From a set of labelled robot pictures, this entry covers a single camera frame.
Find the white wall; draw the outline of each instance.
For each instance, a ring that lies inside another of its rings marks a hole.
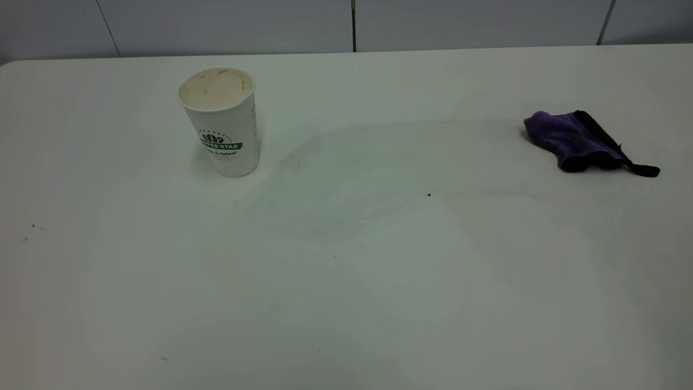
[[[0,3],[0,63],[75,57],[117,57],[94,0]]]
[[[125,56],[352,51],[350,0],[100,0]]]
[[[610,4],[611,0],[356,0],[356,49],[596,44]]]
[[[602,44],[693,42],[693,0],[617,0]]]

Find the microfiber cloth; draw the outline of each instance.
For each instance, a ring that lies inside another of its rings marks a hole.
[[[532,143],[555,154],[559,168],[566,172],[584,171],[590,165],[602,169],[625,165],[636,175],[654,178],[659,174],[659,168],[636,165],[627,158],[587,112],[551,115],[539,111],[525,119],[525,127]]]

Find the green logo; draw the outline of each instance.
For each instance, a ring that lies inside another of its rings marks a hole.
[[[243,147],[242,142],[236,142],[236,143],[229,142],[229,141],[225,142],[224,137],[221,137],[221,135],[213,135],[210,133],[201,134],[200,135],[200,141],[202,142],[203,145],[207,146],[208,148],[213,148],[213,149],[223,149],[223,150],[231,149],[231,150],[237,151],[238,149]]]

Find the coffee bean logo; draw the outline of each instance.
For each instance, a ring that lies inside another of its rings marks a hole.
[[[223,138],[217,137],[216,135],[212,135],[212,134],[203,134],[202,139],[209,141],[209,142],[214,142],[215,144],[222,144],[224,142]]]

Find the cup rim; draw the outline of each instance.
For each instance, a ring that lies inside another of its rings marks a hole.
[[[213,110],[203,110],[202,108],[194,108],[190,105],[183,103],[183,101],[180,100],[180,89],[183,87],[183,84],[185,84],[186,81],[190,80],[194,75],[200,73],[201,71],[206,71],[206,70],[210,70],[210,69],[229,69],[232,71],[235,70],[235,71],[242,72],[244,75],[248,76],[250,78],[250,80],[253,82],[253,88],[250,90],[250,93],[246,97],[241,99],[238,103],[233,104],[233,105],[228,105],[227,107],[215,108]],[[180,105],[182,105],[186,110],[195,111],[195,112],[205,112],[205,113],[222,112],[222,111],[226,111],[226,110],[231,110],[231,109],[236,108],[239,105],[243,104],[246,100],[248,100],[249,97],[251,97],[255,94],[255,80],[252,78],[252,76],[250,76],[248,73],[246,73],[245,71],[243,71],[241,69],[231,68],[231,67],[205,67],[201,71],[197,71],[197,72],[191,74],[190,76],[188,76],[185,80],[183,80],[182,83],[180,83],[180,86],[178,87],[178,93],[176,94],[177,98],[178,98],[178,103],[180,103]]]

